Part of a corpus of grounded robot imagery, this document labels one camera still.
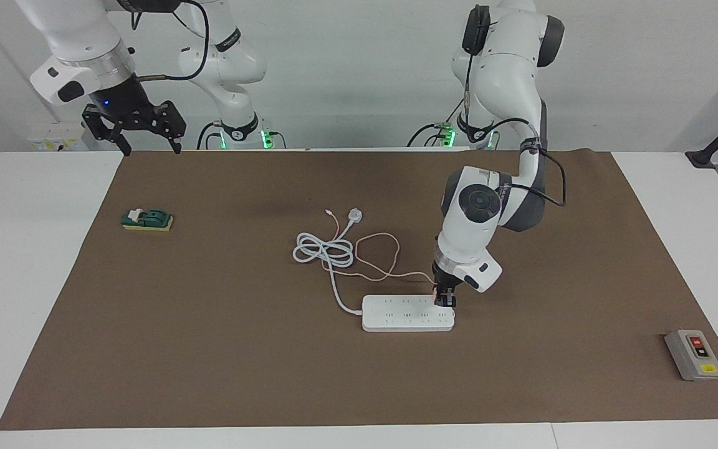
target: power strip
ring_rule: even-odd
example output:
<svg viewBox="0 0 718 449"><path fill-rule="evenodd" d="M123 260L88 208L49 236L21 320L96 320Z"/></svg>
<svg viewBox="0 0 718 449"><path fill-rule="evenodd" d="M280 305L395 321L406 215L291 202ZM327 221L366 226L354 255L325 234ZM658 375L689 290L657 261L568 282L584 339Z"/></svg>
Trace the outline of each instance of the power strip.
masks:
<svg viewBox="0 0 718 449"><path fill-rule="evenodd" d="M447 332L453 309L434 304L431 295L367 295L361 326L367 332Z"/></svg>

